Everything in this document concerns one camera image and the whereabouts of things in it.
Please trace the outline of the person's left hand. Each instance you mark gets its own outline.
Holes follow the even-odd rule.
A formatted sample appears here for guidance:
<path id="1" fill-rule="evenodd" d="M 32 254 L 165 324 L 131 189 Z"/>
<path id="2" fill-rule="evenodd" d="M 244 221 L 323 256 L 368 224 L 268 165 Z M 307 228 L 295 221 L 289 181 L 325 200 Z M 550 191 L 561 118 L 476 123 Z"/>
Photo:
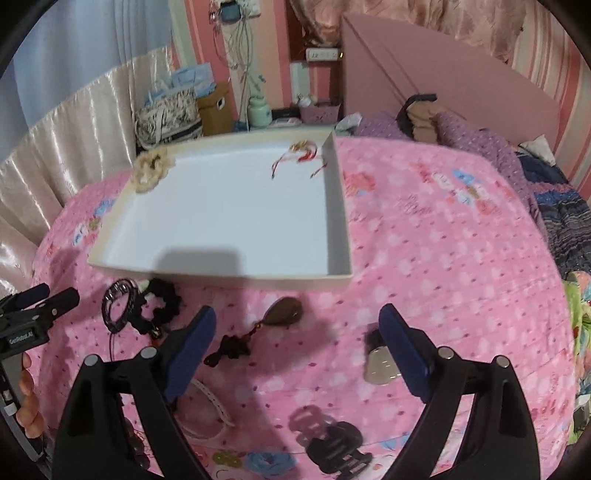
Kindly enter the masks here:
<path id="1" fill-rule="evenodd" d="M 16 413 L 18 424 L 24 429 L 29 439 L 36 439 L 44 432 L 44 419 L 39 411 L 39 399 L 34 392 L 34 380 L 28 369 L 32 361 L 27 353 L 22 356 L 22 372 L 18 386 L 23 394 L 21 406 Z"/>

